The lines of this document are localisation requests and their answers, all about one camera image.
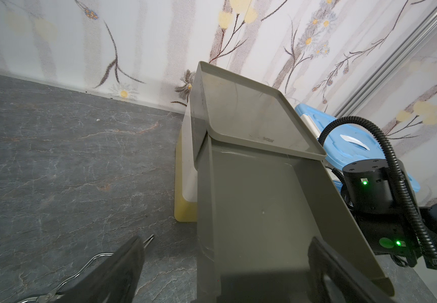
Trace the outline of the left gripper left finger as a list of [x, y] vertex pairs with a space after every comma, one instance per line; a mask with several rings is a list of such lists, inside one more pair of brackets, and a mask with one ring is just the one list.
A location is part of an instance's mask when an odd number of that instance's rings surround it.
[[145, 245], [135, 236], [57, 302], [132, 302], [144, 262]]

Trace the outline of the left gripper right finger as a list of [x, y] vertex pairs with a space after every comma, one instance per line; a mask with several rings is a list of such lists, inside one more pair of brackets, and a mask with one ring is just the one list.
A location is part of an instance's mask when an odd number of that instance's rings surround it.
[[322, 239], [308, 248], [311, 302], [393, 302]]

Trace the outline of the olive top drawer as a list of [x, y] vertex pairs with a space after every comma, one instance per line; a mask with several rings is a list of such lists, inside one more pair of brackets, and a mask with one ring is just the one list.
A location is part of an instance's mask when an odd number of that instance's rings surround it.
[[323, 164], [206, 136], [198, 168], [198, 302], [314, 302], [313, 239], [395, 295]]

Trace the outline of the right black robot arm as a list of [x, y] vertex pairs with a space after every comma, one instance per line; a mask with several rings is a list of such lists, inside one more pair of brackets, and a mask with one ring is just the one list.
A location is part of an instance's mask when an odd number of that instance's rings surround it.
[[400, 267], [423, 258], [437, 270], [437, 204], [419, 207], [405, 167], [386, 135], [373, 122], [347, 116], [328, 123], [320, 145], [340, 126], [362, 126], [382, 150], [381, 158], [356, 160], [332, 172], [342, 182], [341, 197], [376, 255], [388, 255]]

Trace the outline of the blue lidded storage box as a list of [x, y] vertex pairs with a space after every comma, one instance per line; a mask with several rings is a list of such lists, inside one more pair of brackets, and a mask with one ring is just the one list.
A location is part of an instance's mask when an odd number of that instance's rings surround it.
[[[295, 112], [316, 138], [319, 138], [329, 123], [336, 120], [335, 117], [306, 104], [297, 105]], [[323, 148], [328, 166], [339, 171], [353, 162], [386, 159], [381, 145], [373, 135], [355, 124], [343, 124], [335, 128], [327, 136]]]

